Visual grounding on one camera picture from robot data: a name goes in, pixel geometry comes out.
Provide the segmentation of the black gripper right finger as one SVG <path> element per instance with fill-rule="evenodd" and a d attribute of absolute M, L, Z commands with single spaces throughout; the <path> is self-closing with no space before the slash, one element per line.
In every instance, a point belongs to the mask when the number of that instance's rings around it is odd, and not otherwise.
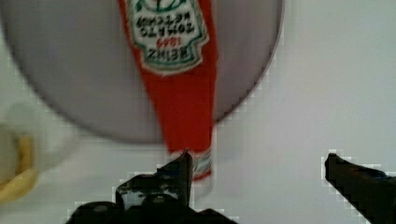
<path fill-rule="evenodd" d="M 325 179 L 371 224 L 395 224 L 395 177 L 330 153 Z"/>

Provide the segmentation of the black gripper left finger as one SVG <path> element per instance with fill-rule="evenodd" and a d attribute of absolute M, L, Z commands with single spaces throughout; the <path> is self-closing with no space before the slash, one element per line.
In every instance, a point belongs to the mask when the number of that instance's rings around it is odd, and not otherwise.
<path fill-rule="evenodd" d="M 192 157 L 183 152 L 156 173 L 118 186 L 114 202 L 79 206 L 65 224 L 237 224 L 213 209 L 190 208 L 191 181 Z"/>

